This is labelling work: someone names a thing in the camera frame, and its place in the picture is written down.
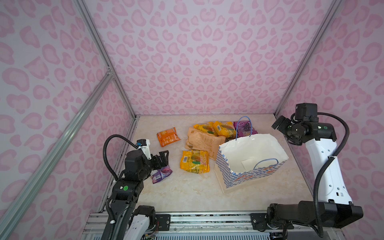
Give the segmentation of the tan kraft paper snack pouch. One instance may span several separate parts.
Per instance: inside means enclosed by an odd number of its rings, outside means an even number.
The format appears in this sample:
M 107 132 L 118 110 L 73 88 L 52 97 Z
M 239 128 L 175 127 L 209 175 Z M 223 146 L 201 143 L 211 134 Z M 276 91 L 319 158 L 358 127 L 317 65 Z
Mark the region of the tan kraft paper snack pouch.
M 189 128 L 187 136 L 186 149 L 208 152 L 210 159 L 214 161 L 217 159 L 219 146 L 226 141 L 224 136 L 215 136 L 195 128 Z

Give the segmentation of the yellow mango candy bag front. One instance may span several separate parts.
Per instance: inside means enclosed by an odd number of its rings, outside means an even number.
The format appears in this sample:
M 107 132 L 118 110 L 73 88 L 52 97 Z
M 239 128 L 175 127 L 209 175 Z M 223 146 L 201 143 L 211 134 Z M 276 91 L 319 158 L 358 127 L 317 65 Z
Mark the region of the yellow mango candy bag front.
M 209 153 L 206 151 L 183 151 L 180 168 L 189 173 L 208 173 L 210 171 L 209 160 Z

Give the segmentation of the orange corn chip packet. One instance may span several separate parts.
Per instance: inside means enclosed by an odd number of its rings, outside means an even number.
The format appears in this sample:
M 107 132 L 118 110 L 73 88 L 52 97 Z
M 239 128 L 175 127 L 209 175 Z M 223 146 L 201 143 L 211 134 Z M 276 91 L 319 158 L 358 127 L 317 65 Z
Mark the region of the orange corn chip packet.
M 157 133 L 157 138 L 161 147 L 165 147 L 169 144 L 172 144 L 181 140 L 177 135 L 176 128 L 171 128 L 171 129 Z

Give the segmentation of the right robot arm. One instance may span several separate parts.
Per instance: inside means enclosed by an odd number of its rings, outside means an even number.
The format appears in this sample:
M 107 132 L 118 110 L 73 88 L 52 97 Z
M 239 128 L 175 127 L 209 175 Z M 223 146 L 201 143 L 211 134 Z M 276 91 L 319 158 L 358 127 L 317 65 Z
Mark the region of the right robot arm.
M 296 105 L 290 118 L 280 116 L 272 125 L 291 145 L 304 145 L 310 155 L 315 182 L 312 201 L 271 204 L 266 224 L 282 227 L 300 225 L 323 237 L 324 228 L 341 229 L 363 218 L 362 207 L 353 203 L 344 182 L 338 155 L 350 136 L 348 124 L 338 116 L 318 112 L 317 104 Z

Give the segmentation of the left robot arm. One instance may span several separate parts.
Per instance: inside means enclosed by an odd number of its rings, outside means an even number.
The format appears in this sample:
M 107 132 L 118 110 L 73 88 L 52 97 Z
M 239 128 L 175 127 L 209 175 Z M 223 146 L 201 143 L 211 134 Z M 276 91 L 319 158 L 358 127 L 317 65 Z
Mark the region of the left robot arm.
M 103 240 L 140 240 L 145 232 L 157 228 L 156 211 L 152 206 L 136 206 L 144 188 L 144 180 L 154 170 L 169 163 L 169 151 L 148 158 L 142 150 L 127 153 L 123 176 L 117 180 L 106 201 L 108 220 Z

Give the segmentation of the white paper bag blue handles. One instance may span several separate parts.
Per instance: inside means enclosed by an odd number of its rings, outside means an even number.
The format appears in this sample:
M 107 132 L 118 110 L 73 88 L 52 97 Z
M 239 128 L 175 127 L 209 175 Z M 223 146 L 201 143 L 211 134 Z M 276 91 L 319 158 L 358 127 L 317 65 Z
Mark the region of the white paper bag blue handles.
M 278 140 L 270 134 L 236 135 L 219 146 L 215 174 L 223 194 L 234 192 L 250 182 L 268 178 L 289 159 Z

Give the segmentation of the purple small snack packet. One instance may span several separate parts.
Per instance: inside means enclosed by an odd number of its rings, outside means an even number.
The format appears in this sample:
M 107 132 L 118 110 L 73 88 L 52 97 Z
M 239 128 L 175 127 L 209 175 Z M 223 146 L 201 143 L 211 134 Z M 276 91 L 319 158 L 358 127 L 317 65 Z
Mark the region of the purple small snack packet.
M 169 177 L 173 171 L 171 170 L 170 166 L 165 166 L 159 170 L 153 170 L 151 172 L 151 179 L 152 183 L 156 184 L 161 181 L 163 181 L 165 178 Z

